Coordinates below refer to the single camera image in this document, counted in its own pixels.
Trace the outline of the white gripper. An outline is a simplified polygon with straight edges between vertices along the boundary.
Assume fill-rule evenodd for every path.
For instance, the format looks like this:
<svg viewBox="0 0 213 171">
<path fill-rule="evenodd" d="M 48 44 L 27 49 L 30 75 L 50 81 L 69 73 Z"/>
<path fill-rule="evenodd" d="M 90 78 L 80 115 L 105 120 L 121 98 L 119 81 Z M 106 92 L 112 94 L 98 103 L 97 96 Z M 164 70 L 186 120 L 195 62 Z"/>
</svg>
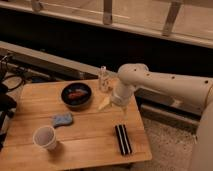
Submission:
<svg viewBox="0 0 213 171">
<path fill-rule="evenodd" d="M 116 83 L 113 88 L 110 98 L 106 97 L 99 105 L 98 110 L 101 111 L 111 105 L 111 102 L 121 107 L 124 116 L 127 116 L 128 108 L 127 105 L 130 101 L 131 96 L 134 94 L 136 88 L 132 85 L 126 85 L 121 81 Z"/>
</svg>

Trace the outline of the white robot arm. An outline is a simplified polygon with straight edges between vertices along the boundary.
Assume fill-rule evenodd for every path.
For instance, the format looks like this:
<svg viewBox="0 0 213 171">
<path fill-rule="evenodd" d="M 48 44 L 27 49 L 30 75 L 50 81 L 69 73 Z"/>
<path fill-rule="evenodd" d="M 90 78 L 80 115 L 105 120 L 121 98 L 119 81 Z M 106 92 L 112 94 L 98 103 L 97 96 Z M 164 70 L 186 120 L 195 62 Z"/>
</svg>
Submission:
<svg viewBox="0 0 213 171">
<path fill-rule="evenodd" d="M 100 110 L 112 104 L 127 106 L 141 87 L 201 108 L 203 114 L 188 171 L 213 171 L 213 78 L 151 72 L 145 64 L 124 64 L 117 77 L 116 86 L 101 102 Z"/>
</svg>

